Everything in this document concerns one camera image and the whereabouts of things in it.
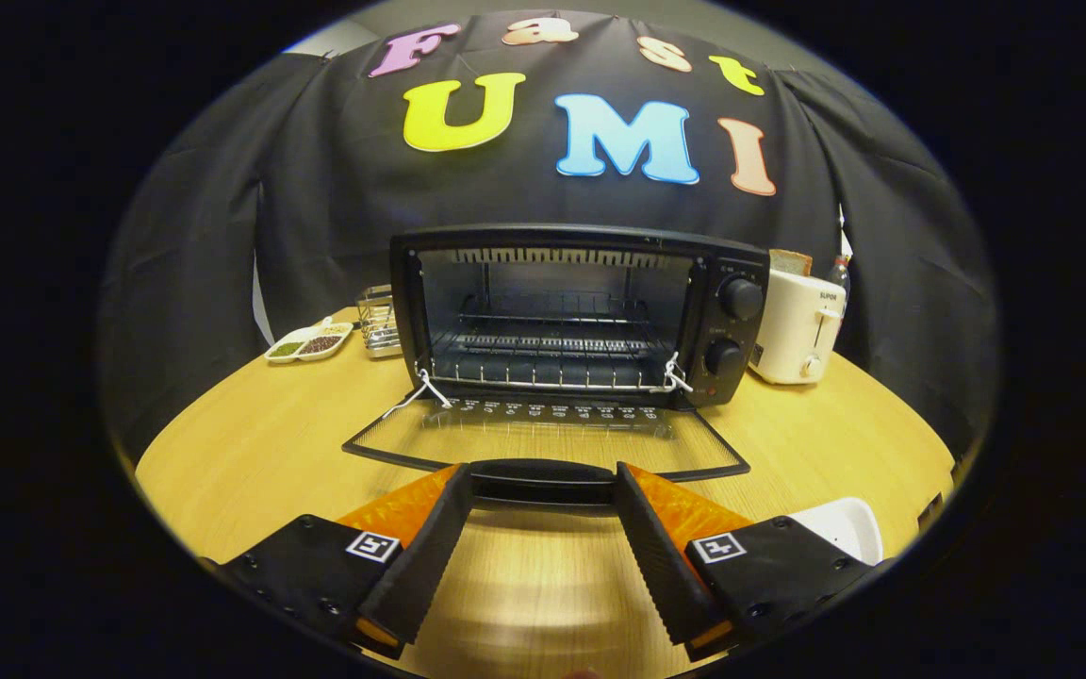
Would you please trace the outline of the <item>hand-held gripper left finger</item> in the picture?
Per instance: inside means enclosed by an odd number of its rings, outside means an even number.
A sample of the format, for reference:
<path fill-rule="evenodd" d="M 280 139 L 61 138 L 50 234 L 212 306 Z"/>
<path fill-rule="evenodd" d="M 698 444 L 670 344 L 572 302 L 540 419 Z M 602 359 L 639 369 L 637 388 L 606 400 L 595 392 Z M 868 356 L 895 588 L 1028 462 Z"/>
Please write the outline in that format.
<path fill-rule="evenodd" d="M 473 507 L 460 463 L 341 519 L 298 516 L 209 571 L 311 632 L 397 658 L 414 643 Z"/>

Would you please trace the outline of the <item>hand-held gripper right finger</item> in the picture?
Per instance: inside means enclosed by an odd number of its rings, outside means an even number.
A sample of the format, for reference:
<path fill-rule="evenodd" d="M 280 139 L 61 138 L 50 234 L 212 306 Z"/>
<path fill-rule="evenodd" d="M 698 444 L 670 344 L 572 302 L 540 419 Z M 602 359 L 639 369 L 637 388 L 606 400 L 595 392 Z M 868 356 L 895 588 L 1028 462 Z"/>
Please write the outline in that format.
<path fill-rule="evenodd" d="M 752 520 L 619 463 L 615 504 L 669 640 L 690 661 L 810 621 L 883 558 L 874 512 L 853 496 Z"/>

